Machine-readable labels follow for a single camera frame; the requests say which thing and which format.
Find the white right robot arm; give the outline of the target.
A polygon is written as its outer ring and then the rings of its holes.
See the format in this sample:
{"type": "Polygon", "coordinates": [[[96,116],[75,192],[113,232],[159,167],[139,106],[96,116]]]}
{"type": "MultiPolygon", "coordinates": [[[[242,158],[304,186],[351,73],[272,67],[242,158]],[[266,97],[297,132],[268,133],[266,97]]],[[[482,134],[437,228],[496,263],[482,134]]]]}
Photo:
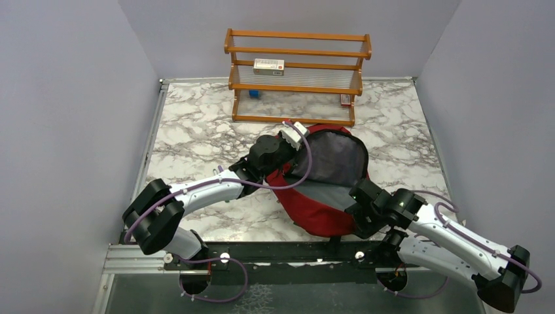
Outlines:
{"type": "Polygon", "coordinates": [[[361,239],[389,227],[377,248],[386,266],[418,265],[467,283],[490,307],[514,313],[530,275],[530,252],[520,245],[490,241],[440,212],[419,192],[400,188],[390,194],[368,179],[349,192],[355,203],[346,209],[361,239]]]}

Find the red backpack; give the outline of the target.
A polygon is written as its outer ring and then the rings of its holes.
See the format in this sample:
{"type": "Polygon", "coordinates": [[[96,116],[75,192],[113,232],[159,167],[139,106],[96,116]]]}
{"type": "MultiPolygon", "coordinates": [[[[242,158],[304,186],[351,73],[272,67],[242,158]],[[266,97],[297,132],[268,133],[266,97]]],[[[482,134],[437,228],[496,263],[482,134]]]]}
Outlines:
{"type": "Polygon", "coordinates": [[[358,137],[342,126],[316,124],[308,128],[312,168],[307,179],[308,157],[302,148],[266,183],[291,220],[313,236],[354,234],[355,221],[345,210],[355,203],[349,191],[368,178],[368,150],[358,137]]]}

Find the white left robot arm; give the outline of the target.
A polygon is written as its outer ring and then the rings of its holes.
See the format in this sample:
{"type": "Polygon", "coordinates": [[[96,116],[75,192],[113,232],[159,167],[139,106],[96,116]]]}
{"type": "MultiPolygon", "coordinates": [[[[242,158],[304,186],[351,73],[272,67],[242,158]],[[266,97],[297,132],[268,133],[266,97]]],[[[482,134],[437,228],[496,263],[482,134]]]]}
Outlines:
{"type": "Polygon", "coordinates": [[[124,242],[138,244],[146,255],[166,251],[189,268],[199,268],[206,259],[206,245],[197,232],[180,227],[181,219],[210,205],[244,198],[260,188],[271,189],[263,180],[307,146],[305,135],[287,135],[285,131],[277,136],[263,135],[248,156],[212,177],[174,185],[162,179],[151,181],[122,216],[127,227],[124,242]]]}

